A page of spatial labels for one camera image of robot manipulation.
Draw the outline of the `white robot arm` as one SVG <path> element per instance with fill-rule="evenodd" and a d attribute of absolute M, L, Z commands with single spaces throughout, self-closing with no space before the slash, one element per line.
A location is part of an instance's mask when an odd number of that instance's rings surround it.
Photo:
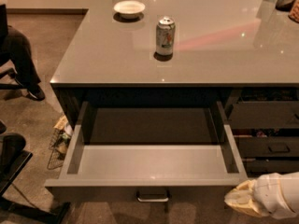
<path fill-rule="evenodd" d="M 299 172 L 261 175 L 240 183 L 224 197 L 239 213 L 284 219 L 299 215 Z"/>

